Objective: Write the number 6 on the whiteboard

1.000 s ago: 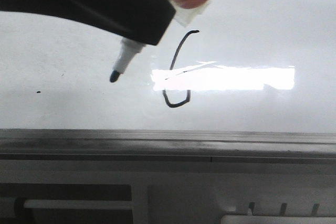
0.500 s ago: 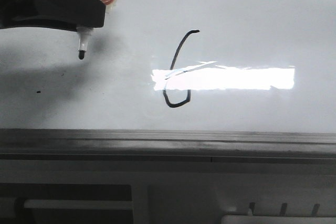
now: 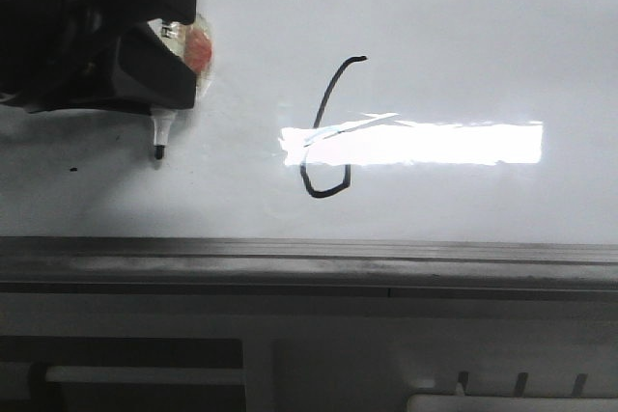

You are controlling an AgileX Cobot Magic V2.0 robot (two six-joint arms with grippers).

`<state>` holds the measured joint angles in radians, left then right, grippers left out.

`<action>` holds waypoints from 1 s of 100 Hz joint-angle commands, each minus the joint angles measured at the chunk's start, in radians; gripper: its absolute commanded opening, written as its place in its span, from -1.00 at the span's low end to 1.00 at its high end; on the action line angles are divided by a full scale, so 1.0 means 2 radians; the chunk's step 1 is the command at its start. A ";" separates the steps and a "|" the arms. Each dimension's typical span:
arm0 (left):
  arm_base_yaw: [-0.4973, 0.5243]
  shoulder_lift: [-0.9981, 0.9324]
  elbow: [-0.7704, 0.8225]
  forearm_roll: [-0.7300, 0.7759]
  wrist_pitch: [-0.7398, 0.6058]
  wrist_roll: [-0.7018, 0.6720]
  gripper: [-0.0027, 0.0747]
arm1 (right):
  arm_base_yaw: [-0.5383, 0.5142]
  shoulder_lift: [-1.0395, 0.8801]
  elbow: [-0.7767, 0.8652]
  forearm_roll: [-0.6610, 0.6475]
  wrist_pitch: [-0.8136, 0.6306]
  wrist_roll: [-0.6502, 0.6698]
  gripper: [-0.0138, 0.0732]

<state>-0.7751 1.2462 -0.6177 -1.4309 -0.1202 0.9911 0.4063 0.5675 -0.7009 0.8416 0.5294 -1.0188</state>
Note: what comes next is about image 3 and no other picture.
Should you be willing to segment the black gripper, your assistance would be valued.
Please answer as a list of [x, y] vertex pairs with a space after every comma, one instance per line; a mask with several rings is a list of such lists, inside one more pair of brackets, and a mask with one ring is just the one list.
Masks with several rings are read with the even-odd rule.
[[120, 23], [188, 25], [196, 6], [197, 0], [1, 0], [1, 103], [29, 99], [30, 113], [189, 110], [196, 74], [150, 26], [115, 38]]

